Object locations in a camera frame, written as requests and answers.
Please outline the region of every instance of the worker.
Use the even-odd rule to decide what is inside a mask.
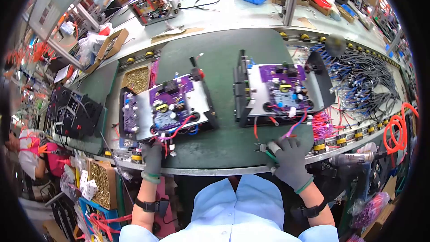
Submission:
[[[114,14],[116,11],[118,11],[123,6],[119,2],[119,0],[93,0],[94,4],[98,6],[100,11],[105,13],[106,17],[109,17],[110,15]]]
[[[161,241],[338,241],[330,208],[304,167],[304,156],[309,150],[295,138],[285,138],[279,146],[275,175],[294,189],[307,208],[315,209],[313,217],[308,218],[311,227],[298,238],[283,232],[285,214],[279,189],[259,176],[243,175],[236,191],[228,179],[201,190],[194,199],[191,223]],[[132,224],[121,229],[120,242],[158,241],[152,234],[152,226],[161,158],[160,145],[145,153],[146,165],[141,173],[143,180],[135,199]]]
[[[22,130],[19,138],[11,130],[5,145],[10,152],[18,153],[21,168],[32,180],[43,178],[48,171],[48,177],[51,180],[53,180],[52,177],[60,177],[64,172],[64,163],[58,160],[68,159],[69,156],[51,153],[61,150],[55,143],[45,142],[41,145],[40,142],[39,132],[34,129]]]

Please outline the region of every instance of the hand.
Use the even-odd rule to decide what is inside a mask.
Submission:
[[[309,149],[301,147],[300,142],[294,137],[284,138],[278,144],[279,146],[274,142],[268,143],[279,161],[275,176],[299,194],[314,180],[304,167],[304,157]]]
[[[145,168],[141,173],[144,180],[158,184],[160,183],[161,175],[161,145],[153,145],[152,148],[147,146],[143,149],[142,159],[145,163]]]

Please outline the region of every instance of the green work mat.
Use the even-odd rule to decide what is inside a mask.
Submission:
[[[177,135],[173,140],[176,157],[167,157],[165,168],[219,169],[265,165],[271,159],[255,152],[255,142],[267,143],[285,134],[291,125],[258,127],[258,140],[252,127],[240,128],[234,119],[233,67],[239,50],[251,56],[256,64],[282,63],[288,55],[282,37],[267,28],[237,29],[205,33],[170,41],[162,49],[157,82],[171,80],[175,72],[188,74],[190,57],[204,53],[197,60],[205,73],[219,129],[196,135]],[[312,127],[300,124],[293,131],[302,146],[314,143]]]

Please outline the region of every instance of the black cable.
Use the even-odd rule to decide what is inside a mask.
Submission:
[[[165,221],[164,221],[164,217],[163,217],[163,223],[164,223],[164,224],[169,224],[169,223],[174,222],[175,220],[177,220],[177,219],[178,219],[178,218],[176,218],[176,219],[173,219],[173,220],[171,220],[171,221],[165,222]]]
[[[196,2],[194,2],[194,6],[192,6],[192,7],[181,7],[180,9],[182,9],[182,10],[187,10],[187,9],[191,9],[191,8],[198,8],[198,9],[201,9],[201,10],[207,10],[207,9],[205,9],[205,8],[201,8],[201,7],[203,7],[203,6],[207,6],[207,5],[216,4],[216,3],[218,3],[220,0],[217,0],[217,1],[212,2],[212,3],[206,3],[206,4],[196,5],[196,4],[197,4],[197,2],[199,2],[199,1],[200,1],[200,0],[196,0]]]

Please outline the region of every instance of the blue wire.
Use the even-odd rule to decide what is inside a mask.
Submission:
[[[199,131],[199,126],[198,125],[196,125],[196,128],[195,128],[195,130],[194,130],[194,132],[190,132],[190,133],[188,133],[189,135],[193,135],[193,134],[197,134],[197,132]]]

